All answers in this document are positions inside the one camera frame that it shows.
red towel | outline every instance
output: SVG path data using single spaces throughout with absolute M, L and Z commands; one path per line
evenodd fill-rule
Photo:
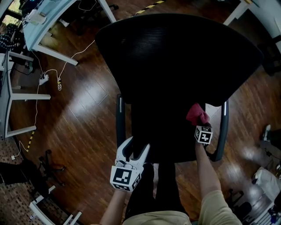
M 201 108 L 198 103 L 195 103 L 189 110 L 186 119 L 191 121 L 191 124 L 194 126 L 202 126 L 209 122 L 209 116 L 207 113 Z

black pants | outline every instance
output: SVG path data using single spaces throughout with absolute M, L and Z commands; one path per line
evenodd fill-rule
M 188 215 L 180 202 L 175 164 L 159 164 L 159 181 L 155 199 L 153 197 L 153 177 L 152 164 L 145 164 L 142 178 L 130 197 L 125 220 L 142 213 L 167 210 L 179 211 Z
M 267 139 L 270 140 L 272 145 L 281 150 L 281 129 L 269 131 L 267 133 Z

chair armrest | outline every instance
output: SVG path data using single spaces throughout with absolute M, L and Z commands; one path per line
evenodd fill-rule
M 121 94 L 116 99 L 116 137 L 118 148 L 126 140 L 125 102 Z
M 221 119 L 220 119 L 220 136 L 218 140 L 218 145 L 213 154 L 207 152 L 208 157 L 213 161 L 219 161 L 223 157 L 224 145 L 227 140 L 227 130 L 228 130 L 228 119 L 229 119 L 229 110 L 228 110 L 228 100 L 221 106 Z

yellow black tape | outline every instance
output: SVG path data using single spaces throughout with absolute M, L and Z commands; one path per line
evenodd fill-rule
M 155 2 L 154 4 L 152 4 L 152 5 L 150 5 L 150 6 L 147 6 L 147 7 L 145 7 L 144 9 L 138 11 L 137 13 L 135 13 L 134 15 L 132 15 L 131 17 L 137 16 L 137 15 L 139 15 L 139 14 L 145 12 L 147 9 L 150 9 L 150 8 L 154 7 L 155 5 L 161 4 L 161 3 L 163 3 L 163 2 L 166 2 L 166 0 L 161 0 L 161 1 Z
M 27 150 L 26 150 L 27 152 L 29 152 L 30 144 L 31 144 L 31 141 L 33 139 L 34 133 L 35 133 L 35 131 L 32 131 L 32 134 L 31 134 L 29 142 L 28 142 Z

beige shirt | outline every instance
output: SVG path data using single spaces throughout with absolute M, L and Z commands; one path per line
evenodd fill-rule
M 221 191 L 210 192 L 202 201 L 199 225 L 241 225 Z M 191 225 L 189 217 L 177 211 L 144 213 L 126 219 L 123 225 Z

